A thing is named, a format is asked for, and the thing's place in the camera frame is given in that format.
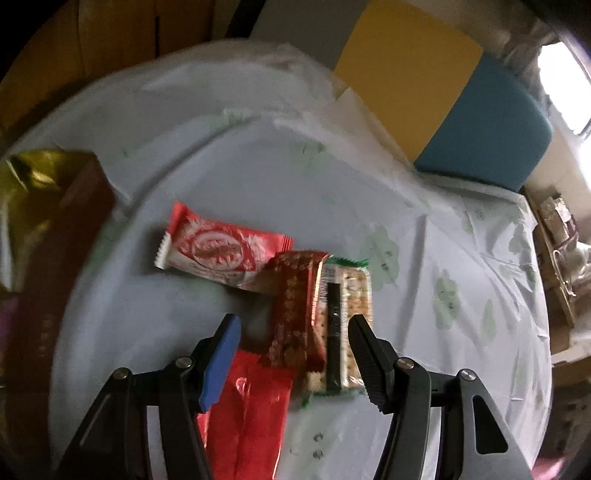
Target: transparent wrapper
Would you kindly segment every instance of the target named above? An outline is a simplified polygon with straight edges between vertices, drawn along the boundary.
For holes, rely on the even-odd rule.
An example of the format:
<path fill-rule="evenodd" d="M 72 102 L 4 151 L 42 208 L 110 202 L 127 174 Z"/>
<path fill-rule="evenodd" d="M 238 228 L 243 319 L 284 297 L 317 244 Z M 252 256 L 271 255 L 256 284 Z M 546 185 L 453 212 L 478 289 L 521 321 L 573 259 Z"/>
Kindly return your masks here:
<path fill-rule="evenodd" d="M 321 338 L 323 345 L 328 344 L 329 315 L 327 302 L 327 285 L 340 285 L 340 391 L 362 390 L 365 388 L 359 368 L 348 340 L 349 319 L 356 314 L 365 316 L 369 325 L 373 324 L 371 278 L 367 262 L 352 262 L 331 257 L 325 261 L 320 274 L 319 298 L 316 306 L 316 322 L 314 331 Z M 327 365 L 332 358 L 327 352 Z M 306 386 L 312 393 L 338 393 L 327 384 L 327 370 L 308 372 Z"/>

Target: red and white snack package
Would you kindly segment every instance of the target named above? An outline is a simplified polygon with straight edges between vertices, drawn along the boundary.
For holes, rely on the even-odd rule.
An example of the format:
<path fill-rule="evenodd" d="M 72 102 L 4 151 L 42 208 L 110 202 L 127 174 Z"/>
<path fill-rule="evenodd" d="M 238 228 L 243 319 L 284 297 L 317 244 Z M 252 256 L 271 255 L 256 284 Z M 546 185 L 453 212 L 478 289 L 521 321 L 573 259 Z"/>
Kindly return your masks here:
<path fill-rule="evenodd" d="M 243 290 L 269 293 L 257 274 L 277 253 L 291 250 L 293 238 L 253 230 L 193 213 L 176 202 L 154 265 Z"/>

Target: yellow panel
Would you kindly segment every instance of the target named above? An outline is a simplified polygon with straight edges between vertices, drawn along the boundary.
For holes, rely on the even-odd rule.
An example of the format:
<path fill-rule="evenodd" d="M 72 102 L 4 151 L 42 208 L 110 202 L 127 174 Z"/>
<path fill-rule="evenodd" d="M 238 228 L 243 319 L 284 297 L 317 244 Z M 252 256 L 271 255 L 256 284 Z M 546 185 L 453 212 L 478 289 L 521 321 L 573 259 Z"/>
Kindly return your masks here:
<path fill-rule="evenodd" d="M 374 0 L 335 68 L 411 161 L 431 140 L 476 68 L 482 47 L 398 0 Z"/>

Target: plastic table cover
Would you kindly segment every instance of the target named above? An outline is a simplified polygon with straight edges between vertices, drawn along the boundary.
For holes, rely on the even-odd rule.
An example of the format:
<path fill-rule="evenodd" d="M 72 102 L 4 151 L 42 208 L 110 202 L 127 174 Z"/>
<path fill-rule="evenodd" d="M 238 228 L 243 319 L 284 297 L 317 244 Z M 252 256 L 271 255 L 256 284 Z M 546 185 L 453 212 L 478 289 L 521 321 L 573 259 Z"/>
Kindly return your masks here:
<path fill-rule="evenodd" d="M 309 57 L 230 41 L 124 70 L 61 105 L 8 153 L 33 148 L 95 152 L 118 196 L 56 347 L 56 461 L 115 368 L 161 368 L 226 312 L 250 335 L 266 334 L 271 299 L 154 267 L 181 200 L 208 218 L 286 233 L 295 249 L 369 258 L 376 334 L 429 370 L 476 371 L 533 463 L 551 364 L 525 199 L 413 172 L 358 97 Z M 439 441 L 436 409 L 431 416 L 424 478 L 434 475 Z M 294 406 L 277 478 L 372 478 L 388 428 L 362 395 Z"/>

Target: snack package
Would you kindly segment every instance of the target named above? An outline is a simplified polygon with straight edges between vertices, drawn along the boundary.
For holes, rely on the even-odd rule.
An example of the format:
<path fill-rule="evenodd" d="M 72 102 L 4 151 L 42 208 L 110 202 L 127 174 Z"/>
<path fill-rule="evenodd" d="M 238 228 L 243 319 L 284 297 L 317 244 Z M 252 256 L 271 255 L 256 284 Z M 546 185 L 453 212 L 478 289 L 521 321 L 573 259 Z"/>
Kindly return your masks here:
<path fill-rule="evenodd" d="M 364 388 L 348 341 L 349 319 L 362 314 L 372 325 L 371 280 L 367 261 L 338 257 L 324 261 L 314 332 L 326 346 L 326 369 L 306 373 L 307 389 L 318 394 Z"/>
<path fill-rule="evenodd" d="M 280 233 L 253 230 L 193 213 L 174 204 L 154 264 L 243 290 L 269 293 L 257 277 L 277 253 L 291 250 L 293 239 Z"/>
<path fill-rule="evenodd" d="M 316 335 L 316 303 L 326 252 L 278 254 L 269 263 L 277 273 L 278 295 L 271 313 L 272 340 L 263 363 L 291 368 L 297 373 L 322 372 L 326 345 Z"/>
<path fill-rule="evenodd" d="M 294 373 L 238 350 L 219 401 L 196 416 L 216 480 L 272 480 Z"/>

